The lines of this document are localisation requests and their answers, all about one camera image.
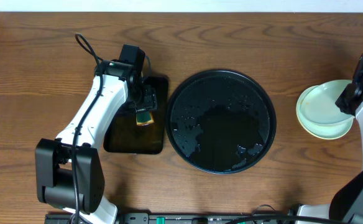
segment black round tray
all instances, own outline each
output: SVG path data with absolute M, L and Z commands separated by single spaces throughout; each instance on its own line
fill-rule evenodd
M 166 130 L 188 163 L 230 174 L 264 157 L 275 137 L 276 118 L 269 96 L 253 79 L 235 71 L 208 70 L 175 90 Z

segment wooden table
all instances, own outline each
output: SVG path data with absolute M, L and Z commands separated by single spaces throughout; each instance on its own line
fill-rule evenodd
M 35 189 L 34 149 L 53 139 L 82 104 L 94 60 L 74 40 L 81 32 L 103 58 L 140 46 L 170 94 L 210 68 L 251 76 L 267 91 L 277 135 L 254 167 L 213 175 L 187 164 L 167 137 L 156 156 L 101 150 L 105 196 L 124 211 L 249 213 L 260 204 L 329 203 L 361 169 L 355 122 L 326 141 L 299 124 L 300 93 L 351 79 L 363 53 L 363 14 L 0 13 L 0 223 L 42 223 L 48 212 Z

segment white wall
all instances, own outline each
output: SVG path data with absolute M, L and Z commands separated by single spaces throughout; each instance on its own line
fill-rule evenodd
M 363 12 L 363 0 L 0 0 L 24 12 Z

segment wood grain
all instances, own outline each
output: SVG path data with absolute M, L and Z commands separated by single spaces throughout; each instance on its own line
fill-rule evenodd
M 105 196 L 122 210 L 249 213 L 266 203 L 329 203 L 361 169 L 357 123 L 325 141 L 299 124 L 295 105 L 312 85 L 351 79 L 363 53 L 363 14 L 0 13 L 0 223 L 42 223 L 58 210 L 39 203 L 34 149 L 72 119 L 91 87 L 94 60 L 139 45 L 170 93 L 210 68 L 258 81 L 277 114 L 277 135 L 254 167 L 213 175 L 187 164 L 166 135 L 156 156 L 101 150 Z

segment green connector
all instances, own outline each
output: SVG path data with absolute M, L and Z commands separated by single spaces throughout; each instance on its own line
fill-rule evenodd
M 157 217 L 157 224 L 165 224 L 165 217 Z

